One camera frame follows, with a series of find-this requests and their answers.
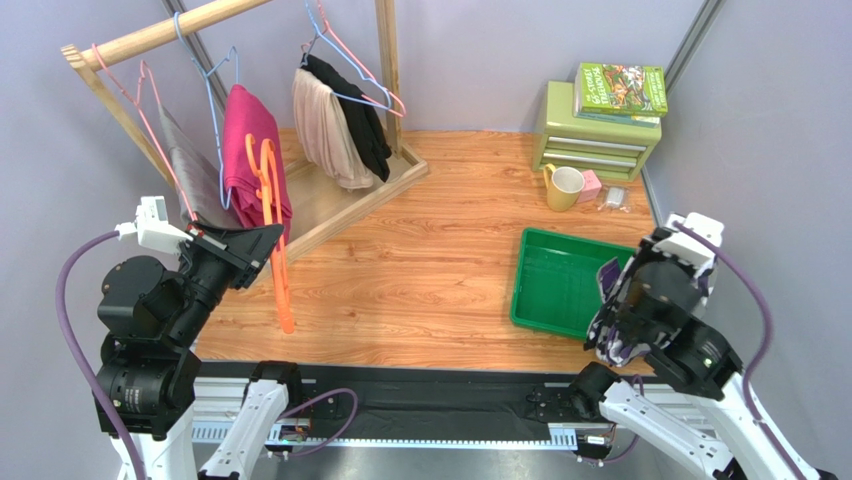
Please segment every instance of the yellow mug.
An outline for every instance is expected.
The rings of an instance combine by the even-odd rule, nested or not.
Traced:
[[[548,163],[544,166],[544,185],[547,187],[547,206],[556,212],[564,212],[577,203],[586,179],[576,168],[559,167]]]

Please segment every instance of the mug handle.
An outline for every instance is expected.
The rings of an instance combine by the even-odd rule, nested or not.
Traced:
[[[544,186],[550,190],[550,185],[553,183],[551,180],[553,178],[553,174],[556,172],[556,167],[553,166],[552,163],[548,163],[542,169],[542,173],[544,173]]]

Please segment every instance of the drawer handle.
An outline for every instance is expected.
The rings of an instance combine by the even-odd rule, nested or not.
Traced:
[[[616,150],[629,150],[631,152],[644,152],[648,147],[642,145],[624,145],[621,143],[595,142],[593,140],[578,140],[576,138],[550,137],[549,141],[556,143],[567,143],[570,145],[585,145],[587,147],[614,148]]]
[[[635,163],[631,162],[619,162],[617,160],[601,160],[598,158],[589,158],[589,157],[581,157],[579,155],[563,155],[560,153],[545,153],[542,155],[544,158],[551,158],[554,160],[574,160],[577,162],[585,162],[585,163],[595,163],[598,165],[609,165],[612,167],[627,167],[633,168],[636,166]]]

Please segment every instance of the book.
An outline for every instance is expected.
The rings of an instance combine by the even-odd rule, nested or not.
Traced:
[[[581,63],[574,95],[577,113],[663,117],[669,111],[662,67]]]
[[[620,123],[622,125],[633,125],[636,127],[657,128],[660,126],[660,117],[643,117],[641,115],[606,115],[604,113],[583,113],[574,111],[577,118],[595,120],[598,122]]]

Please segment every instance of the clothing rack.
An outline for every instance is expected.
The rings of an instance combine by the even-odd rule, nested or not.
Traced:
[[[216,0],[178,17],[184,35],[198,32],[271,0]],[[375,0],[381,50],[382,84],[399,94],[399,63],[396,48],[394,0]],[[123,37],[98,45],[109,67],[177,40],[174,20],[169,18]],[[156,149],[139,129],[130,113],[104,85],[97,72],[101,65],[91,49],[80,51],[74,45],[62,49],[65,59],[106,106],[166,182],[174,187],[168,168]],[[293,224],[287,245],[287,262],[292,263],[325,241],[366,217],[384,203],[408,190],[429,173],[429,166],[402,138],[400,119],[386,114],[387,142],[393,151],[388,159],[393,178],[370,189],[347,192],[321,168],[303,158],[285,168],[287,190],[293,205]]]

